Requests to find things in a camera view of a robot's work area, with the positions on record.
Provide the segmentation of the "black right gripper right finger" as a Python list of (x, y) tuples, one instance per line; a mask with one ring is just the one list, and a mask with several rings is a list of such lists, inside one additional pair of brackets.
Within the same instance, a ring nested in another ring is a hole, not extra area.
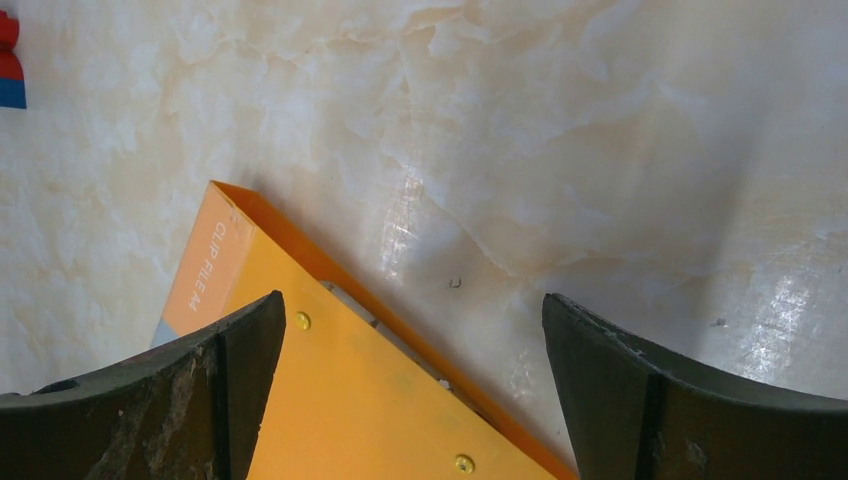
[(843, 479), (847, 404), (749, 380), (545, 296), (542, 327), (583, 479)]

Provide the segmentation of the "orange clip file folder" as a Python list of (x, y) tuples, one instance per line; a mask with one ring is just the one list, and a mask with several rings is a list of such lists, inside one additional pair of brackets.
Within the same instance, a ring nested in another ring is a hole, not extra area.
[[(326, 290), (350, 294), (466, 407)], [(571, 479), (574, 471), (258, 192), (208, 184), (154, 344), (272, 292), (286, 330), (252, 479)]]

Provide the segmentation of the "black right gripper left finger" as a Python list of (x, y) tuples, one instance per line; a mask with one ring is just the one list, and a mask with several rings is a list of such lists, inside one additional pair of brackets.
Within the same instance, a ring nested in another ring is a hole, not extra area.
[(243, 479), (286, 327), (268, 295), (102, 369), (1, 398), (5, 479)]

